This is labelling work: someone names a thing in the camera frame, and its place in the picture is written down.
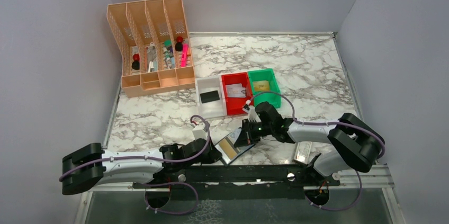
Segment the gold card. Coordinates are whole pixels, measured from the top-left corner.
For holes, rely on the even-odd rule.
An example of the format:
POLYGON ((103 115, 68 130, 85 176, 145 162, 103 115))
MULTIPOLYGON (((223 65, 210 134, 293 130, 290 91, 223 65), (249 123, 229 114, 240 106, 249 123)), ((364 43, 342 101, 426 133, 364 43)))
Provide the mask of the gold card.
POLYGON ((235 159, 239 154, 239 150, 234 147, 234 144, 229 137, 224 137, 218 143, 218 146, 223 153, 223 158, 229 159, 229 161, 235 159))
POLYGON ((253 87, 255 92, 269 91, 270 83, 267 80, 254 81, 253 87))

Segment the black leather card holder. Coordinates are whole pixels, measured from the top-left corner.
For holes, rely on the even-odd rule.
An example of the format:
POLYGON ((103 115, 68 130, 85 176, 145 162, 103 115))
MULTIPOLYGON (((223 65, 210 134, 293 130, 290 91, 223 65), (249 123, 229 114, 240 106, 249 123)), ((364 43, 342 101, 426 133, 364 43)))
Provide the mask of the black leather card holder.
POLYGON ((254 147, 254 145, 248 145, 244 147, 235 147, 234 143, 237 141, 241 134, 241 127, 235 129, 233 132, 227 134, 221 140, 219 140, 214 146, 216 150, 222 153, 220 161, 229 166, 237 158, 243 155, 245 152, 254 147))

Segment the red plastic bin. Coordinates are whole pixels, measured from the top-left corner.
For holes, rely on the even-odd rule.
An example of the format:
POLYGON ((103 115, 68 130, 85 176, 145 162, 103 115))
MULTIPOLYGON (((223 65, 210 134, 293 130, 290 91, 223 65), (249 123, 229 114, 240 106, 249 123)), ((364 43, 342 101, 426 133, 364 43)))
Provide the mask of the red plastic bin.
POLYGON ((252 96, 247 72, 221 75, 227 115, 243 114, 243 106, 252 96))

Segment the green plastic bin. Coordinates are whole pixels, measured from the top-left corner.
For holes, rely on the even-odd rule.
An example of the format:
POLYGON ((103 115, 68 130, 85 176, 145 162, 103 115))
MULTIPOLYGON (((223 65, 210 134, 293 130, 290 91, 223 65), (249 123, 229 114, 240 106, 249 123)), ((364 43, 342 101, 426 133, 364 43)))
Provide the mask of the green plastic bin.
MULTIPOLYGON (((254 95, 266 91, 280 93, 273 69, 252 70, 248 72, 248 77, 254 95)), ((278 109, 281 106, 281 97, 273 93, 265 93, 254 98, 254 106, 262 102, 268 102, 278 109)))

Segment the peach plastic desk organizer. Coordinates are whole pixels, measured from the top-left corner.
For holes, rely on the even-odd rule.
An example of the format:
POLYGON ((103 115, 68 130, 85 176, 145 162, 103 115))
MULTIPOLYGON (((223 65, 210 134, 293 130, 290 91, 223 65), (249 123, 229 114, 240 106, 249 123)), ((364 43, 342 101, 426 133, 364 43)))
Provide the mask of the peach plastic desk organizer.
POLYGON ((186 23, 183 0, 141 0, 110 4, 107 21, 122 56, 121 88, 127 97, 159 94, 195 87, 192 46, 186 23), (182 51, 175 51, 176 37, 189 45, 186 67, 180 67, 182 51), (166 69, 162 46, 165 40, 173 45, 173 69, 166 69), (147 50, 156 45, 155 72, 147 72, 147 50), (140 69, 133 70, 132 56, 140 55, 140 69))

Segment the silver card tin box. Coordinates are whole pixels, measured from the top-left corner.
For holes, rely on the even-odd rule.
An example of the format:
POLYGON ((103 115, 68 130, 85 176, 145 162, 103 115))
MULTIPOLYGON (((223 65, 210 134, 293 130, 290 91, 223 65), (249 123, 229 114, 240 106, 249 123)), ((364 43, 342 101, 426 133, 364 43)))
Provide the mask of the silver card tin box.
POLYGON ((299 164, 308 164, 312 142, 303 141, 296 144, 292 160, 299 164))

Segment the silver patterned credit card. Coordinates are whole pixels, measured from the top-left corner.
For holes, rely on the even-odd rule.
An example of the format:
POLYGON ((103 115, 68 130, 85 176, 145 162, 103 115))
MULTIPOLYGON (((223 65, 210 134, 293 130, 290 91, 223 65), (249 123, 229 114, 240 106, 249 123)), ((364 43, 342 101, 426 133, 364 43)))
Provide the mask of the silver patterned credit card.
POLYGON ((240 83, 240 84, 229 84, 229 85, 226 85, 225 86, 226 87, 226 90, 227 91, 232 91, 234 88, 242 88, 243 87, 243 85, 240 83))

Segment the white plastic bin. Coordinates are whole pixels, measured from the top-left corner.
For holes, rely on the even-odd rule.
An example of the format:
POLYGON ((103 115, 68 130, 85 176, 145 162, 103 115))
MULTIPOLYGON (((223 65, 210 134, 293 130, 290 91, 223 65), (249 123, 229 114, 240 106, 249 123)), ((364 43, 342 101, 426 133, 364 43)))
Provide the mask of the white plastic bin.
POLYGON ((200 116, 209 119, 227 115, 221 76, 196 78, 195 89, 200 116))

